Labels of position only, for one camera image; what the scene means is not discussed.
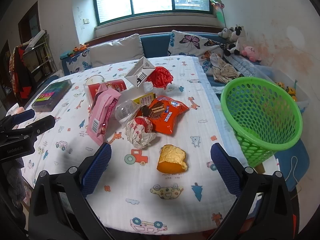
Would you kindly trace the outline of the orange toy on sofa arm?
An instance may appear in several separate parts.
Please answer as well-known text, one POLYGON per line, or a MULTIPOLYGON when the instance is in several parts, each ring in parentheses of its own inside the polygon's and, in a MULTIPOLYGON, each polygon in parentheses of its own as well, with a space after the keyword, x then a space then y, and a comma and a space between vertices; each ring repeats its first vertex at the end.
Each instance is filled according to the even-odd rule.
POLYGON ((78 52, 84 51, 87 48, 88 48, 88 46, 86 44, 80 44, 77 47, 74 47, 73 53, 78 53, 78 52))

